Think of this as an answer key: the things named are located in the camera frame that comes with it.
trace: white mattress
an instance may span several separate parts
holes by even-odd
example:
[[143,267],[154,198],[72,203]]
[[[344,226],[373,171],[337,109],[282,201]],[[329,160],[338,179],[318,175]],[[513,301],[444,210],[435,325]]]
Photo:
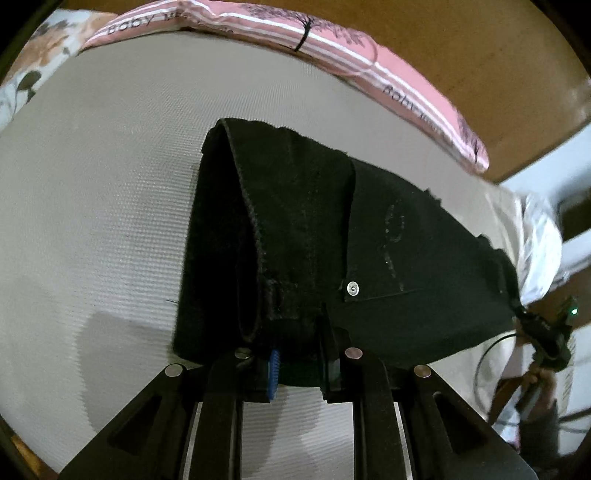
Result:
[[[84,52],[0,136],[0,414],[58,471],[178,360],[172,301],[200,147],[224,116],[288,126],[429,188],[517,261],[512,194],[307,63],[187,32]],[[483,369],[487,401],[511,347]],[[435,364],[471,403],[482,351]],[[245,412],[244,478],[352,478],[350,405],[282,387]]]

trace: black jeans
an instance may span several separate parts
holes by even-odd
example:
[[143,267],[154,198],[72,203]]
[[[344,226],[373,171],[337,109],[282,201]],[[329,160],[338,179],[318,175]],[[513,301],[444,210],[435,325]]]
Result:
[[328,314],[354,345],[410,367],[512,328],[511,262],[429,192],[262,122],[222,119],[202,151],[180,356],[262,344],[297,364]]

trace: metal pin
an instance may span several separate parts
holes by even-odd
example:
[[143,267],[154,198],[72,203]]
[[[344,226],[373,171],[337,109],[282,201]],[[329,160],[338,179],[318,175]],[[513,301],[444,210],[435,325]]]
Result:
[[164,373],[167,377],[177,377],[183,373],[183,366],[180,364],[170,364],[164,369]]
[[246,360],[247,358],[250,358],[252,356],[252,352],[249,348],[241,346],[236,349],[236,351],[234,352],[234,356],[239,360]]
[[345,356],[351,360],[359,360],[363,356],[363,352],[357,347],[350,346],[345,350]]
[[413,371],[417,377],[428,378],[431,376],[431,369],[427,365],[417,365]]

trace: floral fabric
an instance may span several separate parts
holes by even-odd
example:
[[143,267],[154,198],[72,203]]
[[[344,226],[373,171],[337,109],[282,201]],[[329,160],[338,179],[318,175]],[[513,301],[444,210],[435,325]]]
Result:
[[115,14],[58,9],[39,26],[0,85],[0,132],[37,89]]

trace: black cable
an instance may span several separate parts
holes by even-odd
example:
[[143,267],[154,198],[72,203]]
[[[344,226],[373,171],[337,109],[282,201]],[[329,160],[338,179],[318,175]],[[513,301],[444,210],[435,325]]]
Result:
[[[502,421],[502,420],[497,420],[495,423],[500,423],[501,425],[505,425],[506,427],[518,427],[519,424],[518,423],[513,423],[510,421]],[[566,427],[566,426],[559,426],[558,427],[560,430],[564,431],[564,432],[569,432],[569,433],[587,433],[588,429],[573,429],[571,427]]]
[[486,355],[488,354],[488,352],[490,352],[495,345],[497,345],[498,343],[501,343],[503,340],[507,340],[508,338],[513,338],[513,337],[516,337],[516,336],[517,336],[516,333],[510,333],[508,335],[502,336],[501,338],[498,338],[497,340],[495,340],[494,342],[492,342],[492,344],[490,345],[490,347],[487,348],[485,350],[485,352],[482,354],[480,360],[478,360],[478,365],[476,366],[476,371],[474,372],[474,385],[473,385],[473,389],[474,389],[474,400],[476,401],[476,405],[478,406],[478,408],[482,412],[485,412],[486,411],[486,409],[484,407],[484,404],[482,403],[482,400],[480,399],[480,395],[478,394],[478,374],[480,373],[480,368],[482,366],[482,362],[484,361],[484,359],[485,359]]
[[[489,348],[487,348],[485,350],[485,352],[480,357],[480,360],[478,360],[478,365],[476,366],[476,371],[474,372],[473,390],[474,390],[474,400],[476,401],[476,405],[478,406],[478,408],[482,412],[485,411],[485,407],[484,407],[484,404],[482,403],[482,400],[480,399],[480,395],[478,394],[478,374],[480,373],[480,368],[482,366],[482,362],[486,358],[488,352],[490,352],[495,345],[497,345],[498,343],[501,343],[503,340],[507,340],[508,338],[513,338],[513,337],[517,337],[517,336],[518,335],[516,333],[510,333],[508,335],[502,336],[501,338],[498,338],[489,346]],[[591,408],[586,408],[585,410],[581,410],[581,411],[578,411],[575,413],[571,413],[569,415],[565,415],[564,417],[560,417],[559,422],[566,423],[569,421],[578,420],[580,418],[587,417],[589,415],[591,415]],[[518,427],[519,426],[519,424],[517,424],[517,423],[504,422],[501,420],[497,420],[496,423],[500,423],[501,425],[506,425],[509,427]],[[562,426],[562,425],[560,426],[560,429],[564,430],[565,432],[570,432],[570,433],[587,433],[587,430],[572,429],[570,427],[566,427],[566,426]]]
[[563,427],[563,426],[560,426],[560,430],[563,430],[564,432],[569,432],[569,433],[585,433],[586,434],[588,432],[588,430],[585,430],[585,429],[572,429],[570,427]]
[[564,417],[560,417],[560,423],[582,419],[584,417],[588,417],[589,415],[591,415],[591,408],[586,408],[585,410],[579,410],[574,413],[569,413]]

